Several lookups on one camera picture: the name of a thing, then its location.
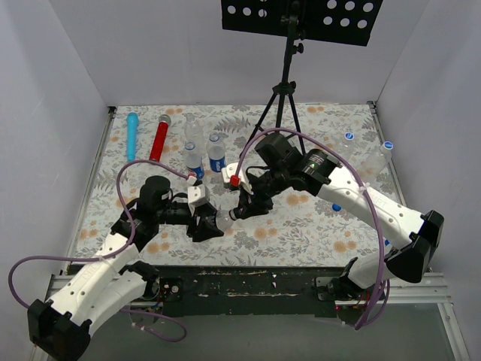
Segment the clear Pocari bottle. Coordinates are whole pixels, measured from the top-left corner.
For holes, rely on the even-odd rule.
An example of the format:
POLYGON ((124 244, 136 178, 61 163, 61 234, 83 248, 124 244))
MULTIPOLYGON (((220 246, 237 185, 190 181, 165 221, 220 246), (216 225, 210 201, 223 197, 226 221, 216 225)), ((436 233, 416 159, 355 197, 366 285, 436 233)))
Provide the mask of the clear Pocari bottle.
POLYGON ((382 144, 375 148, 362 165, 363 177, 375 179, 389 163, 392 150, 385 149, 382 144))

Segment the small black-label clear bottle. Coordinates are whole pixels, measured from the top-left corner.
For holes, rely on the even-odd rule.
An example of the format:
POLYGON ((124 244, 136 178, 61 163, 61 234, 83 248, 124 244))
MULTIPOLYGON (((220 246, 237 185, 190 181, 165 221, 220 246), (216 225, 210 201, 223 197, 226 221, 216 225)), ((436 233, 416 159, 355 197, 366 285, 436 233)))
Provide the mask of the small black-label clear bottle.
POLYGON ((216 227, 222 232, 225 232, 227 229, 230 229, 236 220, 237 218, 234 215, 233 211, 218 210, 216 212, 216 216, 215 216, 216 227))

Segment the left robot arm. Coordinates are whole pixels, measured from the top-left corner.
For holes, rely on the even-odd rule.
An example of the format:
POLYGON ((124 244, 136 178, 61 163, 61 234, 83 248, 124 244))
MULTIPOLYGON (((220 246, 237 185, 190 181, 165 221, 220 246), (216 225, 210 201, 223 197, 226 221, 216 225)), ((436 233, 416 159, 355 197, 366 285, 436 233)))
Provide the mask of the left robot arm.
POLYGON ((223 234, 205 185, 194 180, 182 196, 183 202, 174 201, 166 177, 147 178, 139 196, 113 224, 94 260, 48 300, 36 300, 29 306, 31 341, 55 360, 78 360, 95 331, 127 303, 158 296, 156 268, 136 257, 161 225, 184 225, 193 241, 223 234))

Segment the blue white bottle cap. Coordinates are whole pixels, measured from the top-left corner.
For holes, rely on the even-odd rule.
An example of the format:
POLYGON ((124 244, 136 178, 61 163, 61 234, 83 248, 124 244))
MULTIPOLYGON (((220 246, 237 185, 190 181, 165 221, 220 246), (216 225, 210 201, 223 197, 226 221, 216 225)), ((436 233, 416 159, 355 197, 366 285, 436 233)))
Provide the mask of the blue white bottle cap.
POLYGON ((347 140, 347 141, 353 141, 355 136, 353 133, 351 132, 346 132, 345 135, 344 135, 344 138, 347 140))

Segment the blue Pocari Sweat cap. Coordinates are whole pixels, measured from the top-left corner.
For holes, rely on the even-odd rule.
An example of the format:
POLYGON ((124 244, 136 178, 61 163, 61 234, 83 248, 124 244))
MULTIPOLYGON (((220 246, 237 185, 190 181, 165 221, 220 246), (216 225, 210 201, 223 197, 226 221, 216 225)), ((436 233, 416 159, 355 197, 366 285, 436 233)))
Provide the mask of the blue Pocari Sweat cap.
POLYGON ((383 147, 384 147, 385 149, 387 149, 387 150, 392 150, 394 146, 393 146, 393 143, 392 143, 392 142, 390 142, 390 141, 385 141, 385 142, 383 143, 383 147))

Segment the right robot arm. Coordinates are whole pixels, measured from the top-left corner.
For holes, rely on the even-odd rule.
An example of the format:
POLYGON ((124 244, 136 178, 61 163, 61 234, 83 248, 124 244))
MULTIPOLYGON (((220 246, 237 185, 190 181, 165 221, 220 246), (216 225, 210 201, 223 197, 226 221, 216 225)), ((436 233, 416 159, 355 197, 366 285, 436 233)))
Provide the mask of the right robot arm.
POLYGON ((225 183, 240 190, 232 219, 267 214, 272 198, 292 188, 341 206, 383 235, 379 256, 355 257, 341 276, 318 282, 321 299, 347 301, 366 292, 376 294, 391 278, 412 284, 422 280, 440 243, 440 213, 422 214, 391 200, 363 183, 332 153, 312 149, 303 154, 278 131, 263 138, 255 150, 265 162, 263 174, 250 174, 241 162, 223 171, 225 183))

